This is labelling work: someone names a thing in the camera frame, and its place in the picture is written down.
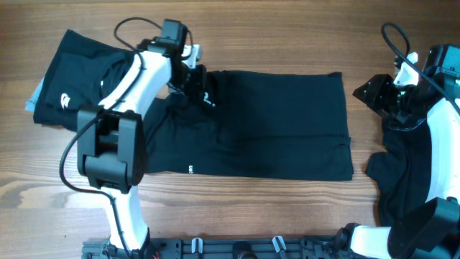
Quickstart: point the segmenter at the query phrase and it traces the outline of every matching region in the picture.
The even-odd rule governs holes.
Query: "white printed logo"
[[[216,105],[211,103],[211,101],[208,100],[209,98],[209,94],[208,92],[204,92],[204,98],[203,98],[203,101],[205,101],[206,103],[210,104],[212,107],[215,107]]]
[[[63,107],[63,109],[69,106],[69,101],[70,101],[70,97],[67,94],[62,94],[60,96],[60,105]]]

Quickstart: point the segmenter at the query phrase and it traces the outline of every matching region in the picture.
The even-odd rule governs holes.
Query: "black cable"
[[[116,26],[115,26],[115,29],[114,29],[114,37],[121,43],[125,44],[129,49],[131,49],[135,55],[137,55],[140,59],[140,67],[139,67],[139,72],[137,73],[136,77],[134,78],[134,80],[131,82],[131,84],[128,86],[128,88],[125,90],[125,92],[120,96],[119,99],[117,99],[115,101],[115,103],[110,106],[108,109],[104,110],[103,112],[101,112],[100,114],[98,114],[96,117],[94,117],[90,122],[88,122],[85,126],[83,126],[80,130],[77,131],[77,133],[75,134],[75,136],[70,140],[70,142],[68,143],[67,147],[64,149],[64,152],[63,152],[63,155],[60,159],[60,164],[59,164],[59,177],[60,177],[60,180],[68,187],[70,188],[71,190],[74,190],[74,191],[77,191],[77,192],[81,192],[81,193],[86,193],[86,194],[101,194],[101,195],[104,195],[105,197],[107,197],[107,199],[109,199],[110,201],[110,204],[111,204],[111,207],[114,211],[114,219],[115,219],[115,225],[116,225],[116,229],[118,231],[118,235],[120,237],[120,240],[121,240],[121,244],[123,245],[123,249],[124,249],[124,252],[127,254],[128,257],[132,258],[132,254],[129,253],[128,251],[128,248],[127,248],[127,244],[126,244],[126,240],[124,239],[124,236],[123,236],[123,232],[121,231],[121,225],[120,225],[120,220],[119,220],[119,215],[118,215],[118,211],[116,210],[116,202],[115,202],[115,198],[112,197],[110,194],[108,193],[105,193],[103,191],[97,191],[97,190],[90,190],[90,189],[85,189],[85,188],[78,188],[74,185],[72,185],[69,181],[67,181],[67,179],[65,178],[65,174],[64,174],[64,165],[65,165],[65,160],[70,152],[70,149],[72,148],[72,146],[77,142],[77,140],[91,127],[93,126],[93,124],[95,124],[98,120],[102,119],[103,117],[105,117],[111,110],[113,110],[115,107],[117,107],[121,102],[123,102],[124,98],[126,97],[126,95],[131,91],[131,89],[133,88],[133,86],[136,84],[136,82],[139,80],[139,78],[141,77],[142,75],[142,72],[144,70],[144,58],[142,57],[142,55],[140,55],[140,52],[138,50],[136,50],[132,45],[130,45],[128,42],[125,42],[124,40],[122,40],[120,37],[118,37],[117,35],[117,31],[118,31],[118,28],[126,23],[126,22],[129,22],[129,21],[132,21],[132,20],[141,20],[141,21],[146,21],[146,22],[149,22],[150,24],[153,24],[154,26],[158,27],[159,29],[162,29],[160,25],[158,25],[157,23],[153,22],[153,21],[150,21],[148,19],[145,19],[145,18],[141,18],[141,17],[131,17],[131,18],[128,18],[128,19],[124,19],[123,21],[121,21],[120,23],[118,23]]]
[[[190,44],[192,46],[192,49],[190,50],[190,53],[188,53],[187,56],[182,57],[182,60],[187,60],[193,53],[193,36],[192,36],[192,32],[189,29],[187,29],[187,33],[190,35]]]
[[[407,51],[406,51],[405,56],[393,45],[393,43],[390,41],[390,39],[388,39],[387,33],[385,32],[385,28],[387,26],[395,28],[401,34],[401,36],[404,38],[404,40],[406,41]],[[456,112],[460,116],[460,107],[455,103],[455,101],[450,96],[448,96],[447,93],[433,79],[429,78],[424,72],[422,72],[420,69],[418,69],[414,65],[414,63],[410,62],[406,58],[407,55],[408,55],[408,51],[410,49],[410,44],[409,44],[408,36],[404,33],[403,29],[401,29],[401,27],[397,26],[396,24],[394,24],[392,22],[385,22],[382,25],[382,36],[383,36],[383,40],[385,40],[385,42],[393,50],[393,52],[395,52],[396,55],[398,55],[404,62],[406,62],[415,72],[417,72],[421,77],[423,77],[423,79],[427,80],[427,82],[429,82],[432,86],[434,86],[434,88],[436,88],[436,90],[438,90],[438,92],[441,93],[447,99],[447,101],[449,101],[452,104],[452,107],[456,110]]]
[[[403,31],[403,29],[401,27],[397,26],[396,24],[393,24],[392,22],[385,22],[382,25],[383,40],[385,40],[385,42],[388,44],[388,46],[390,46],[390,48],[393,51],[395,51],[395,49],[397,50],[397,48],[393,45],[393,43],[390,41],[390,39],[388,39],[387,33],[385,32],[385,27],[386,26],[391,26],[391,27],[395,28],[401,34],[402,38],[405,41],[405,56],[404,57],[407,57],[409,55],[409,52],[410,52],[410,42],[409,42],[408,36],[405,34],[405,32]]]
[[[105,255],[108,259],[112,259],[110,253],[107,250],[102,251],[102,254]]]

